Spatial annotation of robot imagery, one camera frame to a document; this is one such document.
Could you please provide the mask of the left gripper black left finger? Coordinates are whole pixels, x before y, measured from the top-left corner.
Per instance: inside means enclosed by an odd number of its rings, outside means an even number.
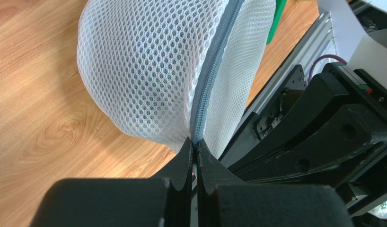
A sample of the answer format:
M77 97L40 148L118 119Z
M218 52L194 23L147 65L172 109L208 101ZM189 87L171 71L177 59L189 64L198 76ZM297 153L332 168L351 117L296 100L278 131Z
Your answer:
M150 178L67 178L46 192L33 227L188 227L193 147Z

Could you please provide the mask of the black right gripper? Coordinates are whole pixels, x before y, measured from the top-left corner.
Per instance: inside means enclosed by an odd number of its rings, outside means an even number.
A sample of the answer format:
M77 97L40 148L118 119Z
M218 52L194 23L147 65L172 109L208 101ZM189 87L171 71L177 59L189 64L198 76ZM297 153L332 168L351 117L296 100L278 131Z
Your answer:
M363 69L329 63L258 144L221 162L245 182L300 179L337 188L350 216L387 201L387 90ZM343 105L349 97L356 104Z

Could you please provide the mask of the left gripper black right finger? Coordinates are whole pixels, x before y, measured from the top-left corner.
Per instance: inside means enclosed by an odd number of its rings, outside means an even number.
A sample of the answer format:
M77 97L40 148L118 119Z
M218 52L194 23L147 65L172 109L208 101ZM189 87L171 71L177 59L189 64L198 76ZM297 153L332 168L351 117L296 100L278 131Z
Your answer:
M324 185L248 184L205 141L196 148L201 227L351 227L339 195Z

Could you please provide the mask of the white mesh laundry bag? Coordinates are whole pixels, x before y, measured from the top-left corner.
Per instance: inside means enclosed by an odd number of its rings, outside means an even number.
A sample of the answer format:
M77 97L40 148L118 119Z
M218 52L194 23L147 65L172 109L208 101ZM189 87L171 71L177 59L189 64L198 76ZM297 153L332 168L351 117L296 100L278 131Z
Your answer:
M243 115L271 30L273 0L90 0L77 64L123 133L219 158Z

